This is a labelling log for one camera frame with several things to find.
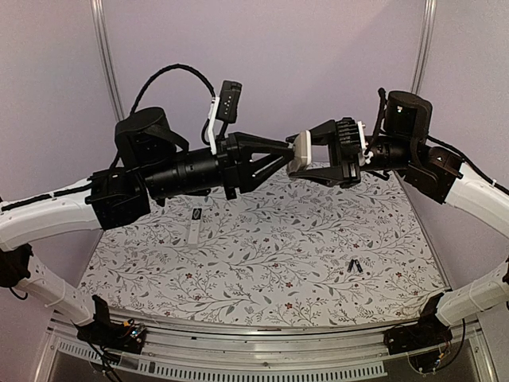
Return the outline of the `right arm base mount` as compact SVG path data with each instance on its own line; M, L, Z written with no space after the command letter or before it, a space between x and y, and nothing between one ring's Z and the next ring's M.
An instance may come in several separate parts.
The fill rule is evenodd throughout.
M434 350L430 355L411 357L410 365L421 373L438 371L445 366L445 358L449 355L453 339L451 329L436 317L437 305L443 296L444 293L439 293L431 297L414 324L395 325L383 333L383 343L390 355L445 345L443 350Z

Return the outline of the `small white remote control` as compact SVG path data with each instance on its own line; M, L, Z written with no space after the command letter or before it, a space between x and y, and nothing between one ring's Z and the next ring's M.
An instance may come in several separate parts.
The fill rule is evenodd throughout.
M312 139L310 131L302 131L293 141L293 160L287 166L288 173L305 170L312 162Z

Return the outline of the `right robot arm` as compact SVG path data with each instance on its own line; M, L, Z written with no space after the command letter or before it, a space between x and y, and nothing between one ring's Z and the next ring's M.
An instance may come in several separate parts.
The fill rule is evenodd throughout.
M421 194L462 210L508 234L508 190L484 174L464 153L429 135L433 106L410 92L378 90L371 135L351 118L329 120L286 138L294 158L290 177L327 187L349 188L363 172L382 179L394 171Z

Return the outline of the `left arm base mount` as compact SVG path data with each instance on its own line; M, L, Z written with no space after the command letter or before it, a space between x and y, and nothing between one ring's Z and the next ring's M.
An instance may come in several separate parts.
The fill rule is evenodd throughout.
M76 325L77 338L105 349L141 354L146 340L146 326L129 319L115 323L110 318L107 302L98 295L92 296L95 312L91 323Z

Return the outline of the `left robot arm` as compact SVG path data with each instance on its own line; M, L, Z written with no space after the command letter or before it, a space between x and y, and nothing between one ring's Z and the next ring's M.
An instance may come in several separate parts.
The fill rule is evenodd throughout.
M216 144L191 150L172 131L160 107L136 111L115 128L120 167L101 170L66 188L1 205L1 284L24 290L86 326L101 345L118 339L106 302L83 296L43 268L30 244L82 230L133 224L180 195L204 197L214 188L227 199L257 189L294 157L293 145L252 134L232 133Z

